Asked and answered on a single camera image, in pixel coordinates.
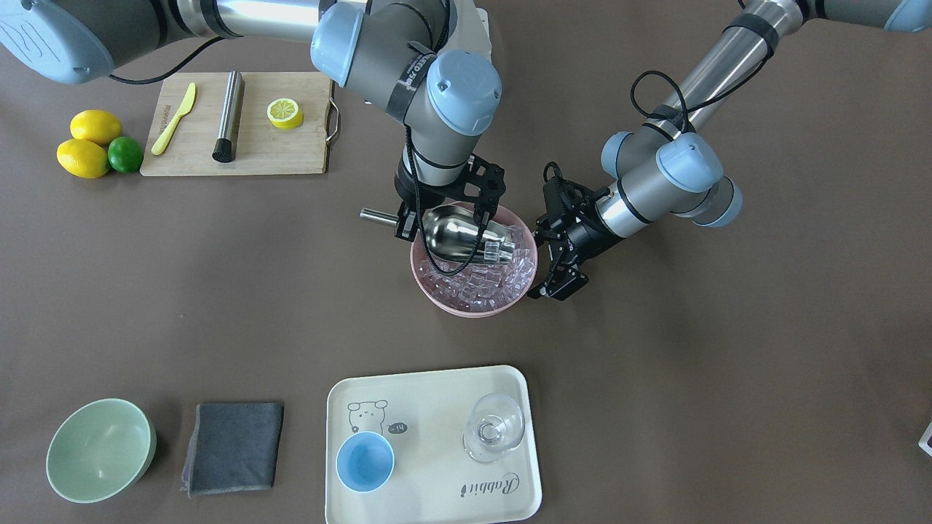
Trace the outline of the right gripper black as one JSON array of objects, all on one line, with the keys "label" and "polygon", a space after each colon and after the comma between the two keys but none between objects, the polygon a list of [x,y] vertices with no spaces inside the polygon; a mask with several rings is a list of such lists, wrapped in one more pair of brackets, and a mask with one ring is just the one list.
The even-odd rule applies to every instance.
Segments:
[{"label": "right gripper black", "polygon": [[492,230],[492,220],[498,213],[499,200],[506,190],[504,169],[472,155],[462,169],[456,170],[456,179],[445,186],[431,186],[416,182],[410,173],[407,158],[399,161],[394,177],[394,188],[402,199],[394,226],[394,236],[412,242],[419,226],[417,218],[426,210],[442,205],[447,199],[462,200],[473,205],[468,223],[483,225]]}]

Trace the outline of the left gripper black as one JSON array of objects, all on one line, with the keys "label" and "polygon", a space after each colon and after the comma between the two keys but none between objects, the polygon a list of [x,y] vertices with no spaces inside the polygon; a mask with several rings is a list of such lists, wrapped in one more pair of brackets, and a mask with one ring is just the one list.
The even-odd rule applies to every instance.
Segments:
[{"label": "left gripper black", "polygon": [[593,191],[566,179],[556,162],[543,170],[545,213],[537,221],[534,238],[540,247],[546,243],[549,269],[540,283],[527,291],[527,298],[553,298],[565,301],[589,283],[578,268],[570,268],[595,258],[615,245],[615,235],[601,219],[596,203],[609,196],[608,188]]}]

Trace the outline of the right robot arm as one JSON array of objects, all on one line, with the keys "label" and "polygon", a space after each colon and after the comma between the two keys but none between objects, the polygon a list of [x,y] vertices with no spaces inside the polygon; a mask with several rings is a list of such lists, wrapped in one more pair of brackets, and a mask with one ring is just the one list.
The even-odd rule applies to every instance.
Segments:
[{"label": "right robot arm", "polygon": [[305,44],[337,86],[405,127],[397,236],[441,236],[428,210],[473,206],[492,232],[502,169],[475,155],[503,89],[472,1],[4,1],[2,44],[40,76],[79,85],[179,41]]}]

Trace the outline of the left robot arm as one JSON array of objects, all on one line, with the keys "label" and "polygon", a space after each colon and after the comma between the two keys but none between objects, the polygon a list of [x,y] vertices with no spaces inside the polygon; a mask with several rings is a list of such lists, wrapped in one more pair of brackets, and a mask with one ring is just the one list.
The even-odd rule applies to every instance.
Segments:
[{"label": "left robot arm", "polygon": [[762,69],[781,39],[812,19],[842,21],[888,32],[930,27],[928,1],[746,1],[673,93],[643,111],[635,132],[610,137],[601,166],[612,183],[586,188],[550,162],[543,170],[546,211],[534,239],[546,246],[550,268],[527,295],[565,301],[588,278],[580,265],[666,213],[703,228],[721,228],[739,215],[741,190],[698,130],[733,92]]}]

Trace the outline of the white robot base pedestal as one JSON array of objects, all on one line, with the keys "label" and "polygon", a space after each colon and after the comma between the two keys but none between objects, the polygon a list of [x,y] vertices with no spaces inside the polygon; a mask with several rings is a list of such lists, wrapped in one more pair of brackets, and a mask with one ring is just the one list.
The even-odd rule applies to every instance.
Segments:
[{"label": "white robot base pedestal", "polygon": [[492,62],[489,15],[475,1],[452,1],[455,24],[445,50],[463,49]]}]

